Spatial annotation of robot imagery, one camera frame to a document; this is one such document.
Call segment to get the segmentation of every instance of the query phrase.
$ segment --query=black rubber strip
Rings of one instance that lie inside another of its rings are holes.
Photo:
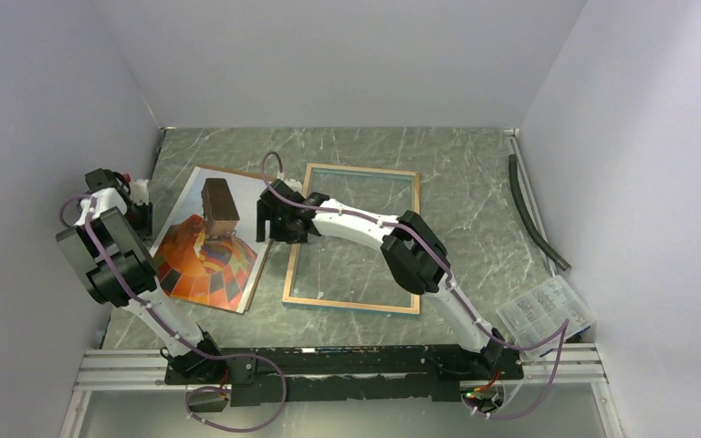
[[[537,230],[536,226],[533,224],[533,219],[531,219],[528,208],[525,206],[525,199],[522,196],[522,189],[519,185],[518,156],[514,153],[509,155],[509,190],[512,191],[512,199],[515,200],[515,207],[518,209],[522,224],[525,226],[525,231],[528,232],[528,235],[533,240],[533,243],[541,248],[541,251],[544,251],[544,254],[555,262],[555,265],[557,265],[561,270],[568,271],[570,269],[570,264],[565,258],[562,257],[562,255],[555,251],[555,248],[549,246],[547,241],[544,240],[544,237],[541,234],[539,234],[539,230]]]

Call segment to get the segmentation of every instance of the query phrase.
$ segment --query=tabletop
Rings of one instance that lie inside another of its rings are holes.
[[[309,162],[419,172],[421,215],[445,244],[466,295],[502,332],[506,329],[496,314],[498,306],[549,277],[515,210],[507,177],[509,151],[504,132],[497,129],[170,129],[150,186],[154,234],[162,229],[195,165],[258,172],[260,158],[271,150],[283,157],[286,176],[299,181]],[[267,171],[275,174],[273,162]],[[390,198],[392,193],[375,195]],[[227,348],[455,342],[450,328],[427,304],[418,316],[284,306],[289,250],[285,244],[270,246],[245,314],[183,301],[178,306]],[[349,276],[359,263],[334,264],[333,275]],[[132,314],[113,310],[104,349],[161,345]]]

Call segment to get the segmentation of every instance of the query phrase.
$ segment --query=brown box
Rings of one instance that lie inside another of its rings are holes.
[[[227,180],[208,178],[205,180],[202,195],[205,234],[213,239],[232,233],[240,221],[240,215],[237,213]]]

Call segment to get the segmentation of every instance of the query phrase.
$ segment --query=gray wall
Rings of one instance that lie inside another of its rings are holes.
[[[590,0],[522,135],[628,436],[701,436],[701,1]]]
[[[57,250],[98,166],[143,176],[158,131],[88,0],[0,1],[0,437],[58,436],[105,308]]]
[[[95,0],[182,127],[517,127],[584,2]]]

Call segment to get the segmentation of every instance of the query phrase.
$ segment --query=glass pane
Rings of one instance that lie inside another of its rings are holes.
[[[539,396],[540,385],[525,385],[503,412],[519,412]],[[94,392],[82,438],[211,438],[239,436],[186,420],[183,392]],[[234,427],[264,421],[273,405],[204,413]],[[514,421],[471,417],[461,403],[428,399],[313,401],[288,403],[275,422],[251,437],[412,438],[419,436],[602,438],[605,432],[590,384],[560,384],[532,414]]]
[[[308,193],[377,214],[414,209],[413,175],[314,169]],[[310,239],[299,250],[292,297],[409,308],[414,296],[391,277],[379,249],[336,237]]]

